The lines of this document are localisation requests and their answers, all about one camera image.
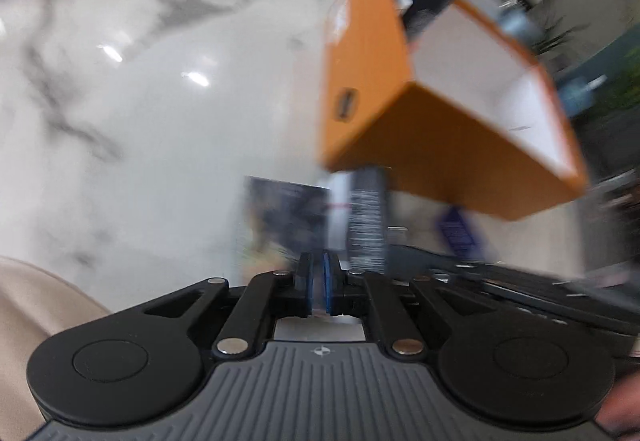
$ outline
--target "open box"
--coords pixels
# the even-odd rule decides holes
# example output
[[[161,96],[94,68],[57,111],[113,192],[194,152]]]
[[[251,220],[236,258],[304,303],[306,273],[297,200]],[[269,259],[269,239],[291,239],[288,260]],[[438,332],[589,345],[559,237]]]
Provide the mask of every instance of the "open box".
[[[583,193],[545,69],[465,0],[411,46],[394,0],[339,0],[327,53],[327,169],[386,166],[394,189],[507,219]]]

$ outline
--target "beige fabric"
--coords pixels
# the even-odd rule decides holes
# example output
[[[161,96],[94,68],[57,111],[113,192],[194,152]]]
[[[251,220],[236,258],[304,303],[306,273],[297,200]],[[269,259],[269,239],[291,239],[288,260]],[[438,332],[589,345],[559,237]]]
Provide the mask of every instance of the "beige fabric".
[[[33,265],[0,257],[0,439],[20,441],[43,422],[26,367],[47,337],[109,312],[78,288]]]

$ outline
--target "blue label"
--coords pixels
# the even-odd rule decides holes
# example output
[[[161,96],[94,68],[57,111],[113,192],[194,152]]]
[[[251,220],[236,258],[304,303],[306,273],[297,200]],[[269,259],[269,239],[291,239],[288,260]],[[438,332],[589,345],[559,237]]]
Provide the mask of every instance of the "blue label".
[[[452,206],[438,221],[438,228],[456,257],[463,261],[484,261],[481,247],[459,208]]]

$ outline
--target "ribbed rubber surface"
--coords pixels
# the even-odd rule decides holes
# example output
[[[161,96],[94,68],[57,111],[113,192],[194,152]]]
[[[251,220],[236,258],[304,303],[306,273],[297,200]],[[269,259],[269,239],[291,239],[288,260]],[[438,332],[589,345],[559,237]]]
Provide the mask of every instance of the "ribbed rubber surface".
[[[122,431],[56,422],[34,441],[604,441],[594,424],[522,433],[482,423],[450,403],[422,365],[365,343],[271,342],[253,360],[223,363],[183,409]]]

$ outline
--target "white marble surface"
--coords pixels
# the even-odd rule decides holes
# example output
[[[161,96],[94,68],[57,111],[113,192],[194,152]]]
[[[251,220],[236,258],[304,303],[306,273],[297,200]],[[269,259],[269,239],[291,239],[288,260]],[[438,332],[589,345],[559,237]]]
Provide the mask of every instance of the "white marble surface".
[[[0,255],[112,310],[211,276],[239,283],[244,176],[322,177],[333,1],[0,0]],[[411,244],[442,251],[440,209],[399,196]],[[494,259],[568,275],[572,212],[474,221]]]

